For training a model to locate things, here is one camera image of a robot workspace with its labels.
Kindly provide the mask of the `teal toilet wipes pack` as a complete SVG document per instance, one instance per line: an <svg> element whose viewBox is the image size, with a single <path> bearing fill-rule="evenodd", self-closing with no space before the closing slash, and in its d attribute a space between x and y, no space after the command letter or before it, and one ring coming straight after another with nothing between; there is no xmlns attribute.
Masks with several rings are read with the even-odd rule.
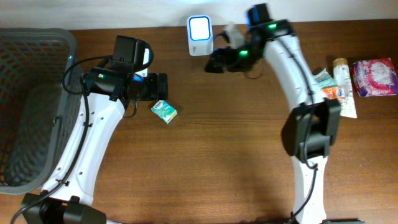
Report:
<svg viewBox="0 0 398 224"><path fill-rule="evenodd" d="M316 74L314 76L314 79L317 81L318 86L321 89L338 86L335 79L332 78L332 76L327 72L325 68L321 72Z"/></svg>

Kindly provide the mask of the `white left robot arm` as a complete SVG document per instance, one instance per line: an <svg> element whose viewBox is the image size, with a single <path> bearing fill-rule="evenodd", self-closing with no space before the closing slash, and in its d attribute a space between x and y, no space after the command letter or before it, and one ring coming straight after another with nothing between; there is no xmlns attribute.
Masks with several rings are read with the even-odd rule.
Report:
<svg viewBox="0 0 398 224"><path fill-rule="evenodd" d="M144 40L118 35L112 55L80 77L78 117L63 154L40 194L26 194L27 223L111 223L93 208L96 178L109 140L130 105L168 98L165 73L148 73L154 51Z"/></svg>

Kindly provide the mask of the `orange Kleenex tissue pack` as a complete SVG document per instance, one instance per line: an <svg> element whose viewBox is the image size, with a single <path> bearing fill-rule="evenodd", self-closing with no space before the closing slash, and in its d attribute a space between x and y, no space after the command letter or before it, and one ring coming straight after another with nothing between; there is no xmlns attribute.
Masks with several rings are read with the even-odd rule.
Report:
<svg viewBox="0 0 398 224"><path fill-rule="evenodd" d="M329 100L345 100L345 90L342 86L328 87L322 90Z"/></svg>

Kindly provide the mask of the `white floral lotion tube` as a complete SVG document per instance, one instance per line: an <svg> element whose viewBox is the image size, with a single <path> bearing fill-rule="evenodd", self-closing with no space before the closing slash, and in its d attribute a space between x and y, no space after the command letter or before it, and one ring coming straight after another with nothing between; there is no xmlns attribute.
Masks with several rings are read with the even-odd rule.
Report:
<svg viewBox="0 0 398 224"><path fill-rule="evenodd" d="M333 61L333 78L339 86L343 100L340 100L340 115L347 118L356 119L357 112L353 96L353 87L349 72L348 61L346 58L337 58Z"/></svg>

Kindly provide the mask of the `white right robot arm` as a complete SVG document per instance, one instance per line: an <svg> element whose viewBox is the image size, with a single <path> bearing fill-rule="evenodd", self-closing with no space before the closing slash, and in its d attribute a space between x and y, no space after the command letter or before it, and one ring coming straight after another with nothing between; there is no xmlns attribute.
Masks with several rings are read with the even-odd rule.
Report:
<svg viewBox="0 0 398 224"><path fill-rule="evenodd" d="M320 88L287 19L272 19L265 3L252 6L247 19L245 35L238 30L220 34L229 45L213 51L205 72L248 72L261 58L271 66L289 105L281 138L294 167L295 201L287 223L327 223L323 178L340 103Z"/></svg>

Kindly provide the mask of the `red purple pad package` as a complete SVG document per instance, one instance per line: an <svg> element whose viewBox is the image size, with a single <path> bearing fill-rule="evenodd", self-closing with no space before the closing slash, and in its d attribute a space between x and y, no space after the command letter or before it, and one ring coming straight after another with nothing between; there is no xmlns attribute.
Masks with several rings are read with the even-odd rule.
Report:
<svg viewBox="0 0 398 224"><path fill-rule="evenodd" d="M397 95L397 74L390 58L357 61L352 73L360 97Z"/></svg>

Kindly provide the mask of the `teal Kleenex tissue pack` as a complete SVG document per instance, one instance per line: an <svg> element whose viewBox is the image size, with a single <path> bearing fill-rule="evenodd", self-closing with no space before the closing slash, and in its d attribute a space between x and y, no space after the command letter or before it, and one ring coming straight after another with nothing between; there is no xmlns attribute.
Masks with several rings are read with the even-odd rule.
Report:
<svg viewBox="0 0 398 224"><path fill-rule="evenodd" d="M164 100L157 101L151 111L167 124L178 115L177 110Z"/></svg>

